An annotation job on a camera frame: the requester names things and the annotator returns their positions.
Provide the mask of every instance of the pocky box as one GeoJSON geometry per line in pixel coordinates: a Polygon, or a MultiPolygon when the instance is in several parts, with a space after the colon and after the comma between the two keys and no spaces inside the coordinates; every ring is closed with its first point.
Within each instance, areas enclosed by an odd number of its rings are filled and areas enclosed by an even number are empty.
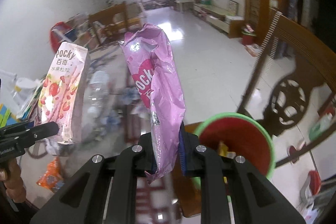
{"type": "Polygon", "coordinates": [[[84,47],[63,42],[55,54],[40,99],[41,122],[56,122],[58,143],[81,141],[83,96],[90,58],[84,47]]]}

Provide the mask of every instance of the crumpled plastic wrapper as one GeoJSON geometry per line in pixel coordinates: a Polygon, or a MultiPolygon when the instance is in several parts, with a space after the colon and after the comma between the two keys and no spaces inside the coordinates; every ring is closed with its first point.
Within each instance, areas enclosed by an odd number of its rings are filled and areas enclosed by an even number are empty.
{"type": "Polygon", "coordinates": [[[184,118],[184,96],[177,75],[170,41],[152,24],[125,34],[119,42],[140,97],[151,115],[152,146],[157,164],[149,182],[174,168],[179,129],[184,118]]]}

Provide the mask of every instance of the pink pocky wrapper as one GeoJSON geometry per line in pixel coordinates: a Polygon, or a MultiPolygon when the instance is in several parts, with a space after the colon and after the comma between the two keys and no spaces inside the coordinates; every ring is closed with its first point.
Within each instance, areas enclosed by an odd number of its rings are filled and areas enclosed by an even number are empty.
{"type": "Polygon", "coordinates": [[[42,123],[56,122],[59,131],[53,136],[61,144],[81,141],[83,96],[90,57],[88,50],[63,42],[51,63],[38,106],[42,123]]]}
{"type": "Polygon", "coordinates": [[[170,41],[165,32],[152,24],[125,34],[120,42],[128,68],[151,115],[152,146],[157,172],[149,182],[171,172],[179,146],[179,129],[185,103],[176,71],[170,41]]]}

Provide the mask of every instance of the chair backrest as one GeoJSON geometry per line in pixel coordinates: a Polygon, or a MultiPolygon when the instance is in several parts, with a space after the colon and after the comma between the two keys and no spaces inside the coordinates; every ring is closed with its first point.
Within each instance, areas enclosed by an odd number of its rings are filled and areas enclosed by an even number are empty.
{"type": "Polygon", "coordinates": [[[89,15],[89,23],[92,26],[95,32],[95,35],[98,38],[100,44],[101,44],[101,41],[99,39],[97,30],[95,29],[95,25],[93,24],[93,22],[99,21],[101,24],[106,25],[106,26],[110,24],[115,24],[116,22],[114,22],[114,18],[115,18],[115,15],[117,14],[122,15],[123,21],[125,22],[126,31],[129,31],[128,21],[127,21],[127,6],[126,6],[125,1],[121,4],[104,9],[102,11],[99,11],[98,13],[95,13],[93,15],[89,15]]]}
{"type": "MultiPolygon", "coordinates": [[[[327,83],[331,91],[336,92],[336,54],[306,28],[289,20],[281,13],[275,12],[275,10],[272,13],[275,14],[273,22],[262,44],[261,55],[237,112],[248,114],[246,106],[261,77],[268,56],[274,54],[278,40],[286,42],[295,50],[295,71],[284,76],[275,84],[268,105],[263,111],[263,119],[258,120],[270,135],[278,136],[285,130],[296,126],[304,117],[314,87],[327,83]],[[285,96],[282,104],[278,100],[280,94],[285,96]],[[291,115],[285,111],[289,107],[293,109],[291,115]]],[[[336,123],[303,149],[277,162],[277,166],[308,152],[328,138],[335,130],[336,123]]]]}

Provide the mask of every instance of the orange plastic bag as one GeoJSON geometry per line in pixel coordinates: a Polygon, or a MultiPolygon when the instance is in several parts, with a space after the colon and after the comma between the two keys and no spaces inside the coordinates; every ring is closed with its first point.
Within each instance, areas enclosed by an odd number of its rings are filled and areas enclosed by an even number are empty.
{"type": "Polygon", "coordinates": [[[48,164],[47,171],[36,184],[49,189],[53,193],[56,193],[64,185],[63,178],[60,174],[60,161],[58,156],[48,164]]]}

